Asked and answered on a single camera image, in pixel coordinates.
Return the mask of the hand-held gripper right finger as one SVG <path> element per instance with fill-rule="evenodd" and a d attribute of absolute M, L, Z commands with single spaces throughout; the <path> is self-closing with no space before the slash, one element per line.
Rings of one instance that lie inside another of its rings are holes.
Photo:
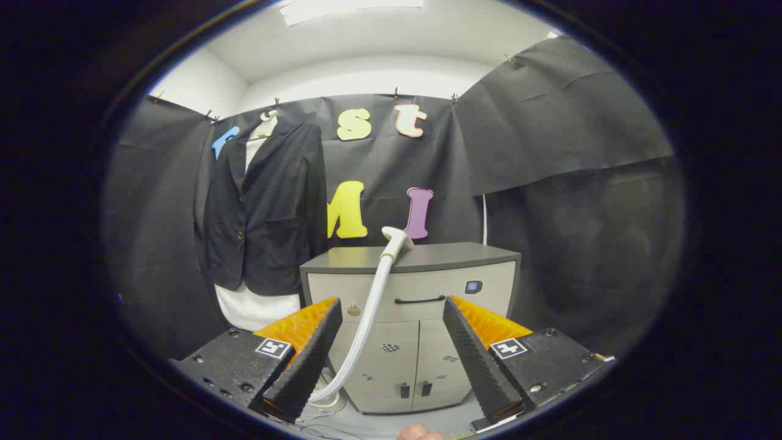
<path fill-rule="evenodd" d="M 614 362 L 556 328 L 531 331 L 462 298 L 450 296 L 442 320 L 489 431 L 570 395 Z"/>

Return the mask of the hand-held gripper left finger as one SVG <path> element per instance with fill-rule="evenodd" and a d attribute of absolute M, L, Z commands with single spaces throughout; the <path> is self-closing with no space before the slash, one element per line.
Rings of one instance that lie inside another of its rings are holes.
<path fill-rule="evenodd" d="M 343 323 L 330 297 L 259 331 L 231 328 L 174 367 L 232 406 L 293 423 L 315 390 Z"/>

